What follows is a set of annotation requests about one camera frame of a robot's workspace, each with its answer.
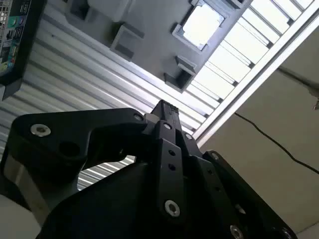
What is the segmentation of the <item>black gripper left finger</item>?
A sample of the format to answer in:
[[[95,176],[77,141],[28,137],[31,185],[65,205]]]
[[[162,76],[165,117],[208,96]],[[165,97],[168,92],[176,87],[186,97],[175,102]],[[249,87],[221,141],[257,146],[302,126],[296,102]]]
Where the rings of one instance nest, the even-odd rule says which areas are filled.
[[[163,184],[170,166],[182,178],[178,109],[159,101],[142,115],[132,108],[28,114],[11,124],[0,170],[9,196],[42,224],[77,190],[82,170],[126,156],[154,164]]]

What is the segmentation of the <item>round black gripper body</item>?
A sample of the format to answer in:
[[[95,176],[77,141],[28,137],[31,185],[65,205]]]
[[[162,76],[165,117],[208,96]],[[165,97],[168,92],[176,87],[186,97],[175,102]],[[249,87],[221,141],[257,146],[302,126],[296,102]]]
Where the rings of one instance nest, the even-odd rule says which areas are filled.
[[[222,239],[225,230],[195,175],[179,163],[138,163],[61,202],[40,239]]]

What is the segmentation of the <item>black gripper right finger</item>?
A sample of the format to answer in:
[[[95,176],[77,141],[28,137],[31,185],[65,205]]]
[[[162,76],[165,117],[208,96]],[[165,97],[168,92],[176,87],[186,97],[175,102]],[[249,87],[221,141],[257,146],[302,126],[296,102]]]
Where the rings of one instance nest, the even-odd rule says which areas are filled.
[[[188,205],[195,222],[216,230],[218,239],[295,239],[293,230],[216,151],[200,152],[181,129],[179,110],[165,105],[165,118],[175,126],[181,149]]]

